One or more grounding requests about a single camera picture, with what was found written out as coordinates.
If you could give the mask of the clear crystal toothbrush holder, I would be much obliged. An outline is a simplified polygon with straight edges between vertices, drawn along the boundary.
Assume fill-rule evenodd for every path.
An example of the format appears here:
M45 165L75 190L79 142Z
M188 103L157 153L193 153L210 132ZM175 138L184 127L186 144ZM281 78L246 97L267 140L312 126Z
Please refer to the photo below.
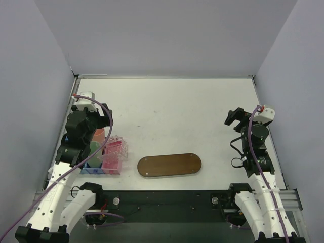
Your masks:
M128 158L128 147L126 141L119 136L112 136L104 146L102 155L97 156L104 163L118 163Z

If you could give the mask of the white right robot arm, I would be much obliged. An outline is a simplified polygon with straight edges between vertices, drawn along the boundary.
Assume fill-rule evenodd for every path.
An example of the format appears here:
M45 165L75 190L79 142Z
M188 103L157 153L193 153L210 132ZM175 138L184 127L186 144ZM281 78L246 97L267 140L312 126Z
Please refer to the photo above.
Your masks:
M252 113L242 108L230 110L225 125L235 120L234 130L240 134L239 150L241 167L245 169L248 183L230 186L230 204L244 215L254 235L255 242L305 242L290 223L280 198L275 169L265 141L269 136L268 125L273 122L275 111L267 106L257 106Z

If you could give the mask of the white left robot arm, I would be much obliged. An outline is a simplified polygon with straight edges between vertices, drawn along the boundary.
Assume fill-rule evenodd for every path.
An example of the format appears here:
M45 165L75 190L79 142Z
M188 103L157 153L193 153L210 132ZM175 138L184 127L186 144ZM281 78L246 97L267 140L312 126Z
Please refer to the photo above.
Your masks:
M15 238L18 242L69 242L73 227L86 210L102 206L102 186L85 183L81 186L81 193L68 207L64 207L77 175L95 155L90 149L95 131L113 125L112 110L105 103L100 106L103 115L99 114L93 102L72 106L48 186L32 204L35 212L27 225L17 228Z

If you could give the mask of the coral plastic cup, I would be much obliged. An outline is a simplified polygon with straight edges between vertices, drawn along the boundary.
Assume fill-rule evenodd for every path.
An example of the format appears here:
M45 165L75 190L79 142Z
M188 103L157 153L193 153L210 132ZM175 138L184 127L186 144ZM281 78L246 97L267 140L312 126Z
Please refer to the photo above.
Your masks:
M104 128L97 129L93 135L92 140L99 143L103 143L103 141L105 140L105 129Z

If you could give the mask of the green plastic cup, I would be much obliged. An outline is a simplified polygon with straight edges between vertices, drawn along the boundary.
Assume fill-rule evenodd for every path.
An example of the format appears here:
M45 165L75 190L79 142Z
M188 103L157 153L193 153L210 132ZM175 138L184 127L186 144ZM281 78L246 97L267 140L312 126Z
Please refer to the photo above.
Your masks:
M89 168L100 168L102 164L102 160L99 158L102 155L102 150L99 150L97 153L95 151L101 146L101 143L97 141L92 141L90 144L90 155L94 155L91 159L88 160Z

